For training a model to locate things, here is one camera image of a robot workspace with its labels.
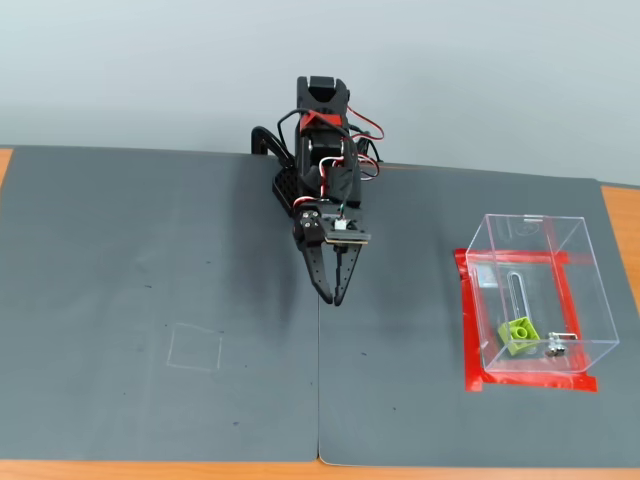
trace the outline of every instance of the transparent box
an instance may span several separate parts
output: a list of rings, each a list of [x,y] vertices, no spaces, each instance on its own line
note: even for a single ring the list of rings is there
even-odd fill
[[[486,370],[584,372],[619,343],[584,218],[485,215],[466,259]]]

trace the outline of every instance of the gray mat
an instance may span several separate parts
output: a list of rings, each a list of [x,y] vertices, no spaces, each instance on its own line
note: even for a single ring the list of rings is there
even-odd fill
[[[640,323],[600,185],[451,169],[384,170],[344,304],[320,308],[320,455],[331,464],[640,466]],[[464,389],[455,248],[485,213],[584,216],[621,343],[600,393]]]
[[[0,457],[311,461],[317,296],[274,160],[18,148]]]

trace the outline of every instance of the white wire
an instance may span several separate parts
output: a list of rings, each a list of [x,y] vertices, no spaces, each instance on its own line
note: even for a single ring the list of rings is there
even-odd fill
[[[325,160],[333,160],[335,164],[337,160],[344,160],[344,157],[324,157],[322,160],[320,160],[320,163],[318,163],[318,167],[320,168],[320,176],[322,177],[322,184],[320,185],[320,196],[322,198],[324,198],[324,195],[325,195],[324,180],[325,178],[327,178],[324,173],[324,165],[322,165]]]

